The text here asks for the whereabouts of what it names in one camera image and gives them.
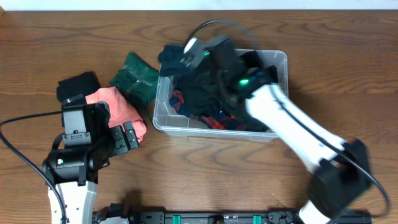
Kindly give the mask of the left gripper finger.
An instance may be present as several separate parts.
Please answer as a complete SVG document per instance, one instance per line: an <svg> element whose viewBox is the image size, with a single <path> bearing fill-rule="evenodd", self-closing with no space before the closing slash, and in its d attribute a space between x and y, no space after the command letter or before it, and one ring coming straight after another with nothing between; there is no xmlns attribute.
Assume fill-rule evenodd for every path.
<svg viewBox="0 0 398 224"><path fill-rule="evenodd" d="M131 121L126 121L123 123L123 128L125 130L127 147L129 150L137 149L139 147L139 142L137 140L136 132Z"/></svg>
<svg viewBox="0 0 398 224"><path fill-rule="evenodd" d="M125 139L125 134L122 126L115 126L109 129L112 138L114 139L115 147L111 153L112 156L118 156L128 152L128 147Z"/></svg>

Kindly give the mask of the salmon pink garment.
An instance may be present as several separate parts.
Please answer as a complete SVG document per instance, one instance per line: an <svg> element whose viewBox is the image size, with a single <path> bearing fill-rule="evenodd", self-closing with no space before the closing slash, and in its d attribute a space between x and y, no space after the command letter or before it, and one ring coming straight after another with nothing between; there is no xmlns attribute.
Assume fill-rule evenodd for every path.
<svg viewBox="0 0 398 224"><path fill-rule="evenodd" d="M113 86L100 88L96 92L85 97L88 104L104 101L109 106L110 120L109 127L122 126L123 123L131 121L136 132L138 142L141 142L147 132L144 120L135 107L127 102L119 90Z"/></svg>

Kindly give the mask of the red navy plaid shirt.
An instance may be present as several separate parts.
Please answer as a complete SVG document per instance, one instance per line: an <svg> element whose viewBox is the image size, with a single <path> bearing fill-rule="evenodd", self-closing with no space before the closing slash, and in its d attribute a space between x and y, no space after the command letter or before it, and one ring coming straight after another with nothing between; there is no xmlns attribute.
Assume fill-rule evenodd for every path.
<svg viewBox="0 0 398 224"><path fill-rule="evenodd" d="M215 110L211 116L195 116L185 106L183 95L180 90L174 90L169 99L170 106L179 115L200 121L206 124L210 129L232 130L232 131L248 131L249 129L242 125L233 115L227 115L223 111Z"/></svg>

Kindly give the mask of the dark navy garment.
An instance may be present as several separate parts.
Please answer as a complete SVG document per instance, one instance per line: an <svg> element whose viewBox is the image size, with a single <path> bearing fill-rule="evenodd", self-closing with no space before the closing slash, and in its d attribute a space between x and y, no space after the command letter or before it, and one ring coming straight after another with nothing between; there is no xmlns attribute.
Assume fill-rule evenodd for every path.
<svg viewBox="0 0 398 224"><path fill-rule="evenodd" d="M158 55L161 77L193 76L194 71L184 64L184 47L182 45L165 45Z"/></svg>

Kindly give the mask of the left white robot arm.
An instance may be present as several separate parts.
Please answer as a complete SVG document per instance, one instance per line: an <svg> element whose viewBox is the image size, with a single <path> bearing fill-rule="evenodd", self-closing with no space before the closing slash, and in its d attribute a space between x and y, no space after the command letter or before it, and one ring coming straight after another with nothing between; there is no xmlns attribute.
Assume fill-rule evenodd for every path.
<svg viewBox="0 0 398 224"><path fill-rule="evenodd" d="M109 127L106 102L65 106L64 133L59 134L43 161L43 172L54 188L48 196L52 223L91 223L98 172L110 158L139 147L130 121Z"/></svg>

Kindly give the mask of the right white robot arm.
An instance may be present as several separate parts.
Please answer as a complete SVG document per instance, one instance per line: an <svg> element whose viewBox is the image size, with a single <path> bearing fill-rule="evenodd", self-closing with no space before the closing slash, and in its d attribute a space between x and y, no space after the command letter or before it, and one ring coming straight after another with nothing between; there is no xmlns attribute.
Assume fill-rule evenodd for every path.
<svg viewBox="0 0 398 224"><path fill-rule="evenodd" d="M374 183L366 146L327 131L292 103L256 51L245 60L226 35L191 37L180 63L183 95L199 115L219 108L251 130L270 129L298 155L312 174L302 223L330 223Z"/></svg>

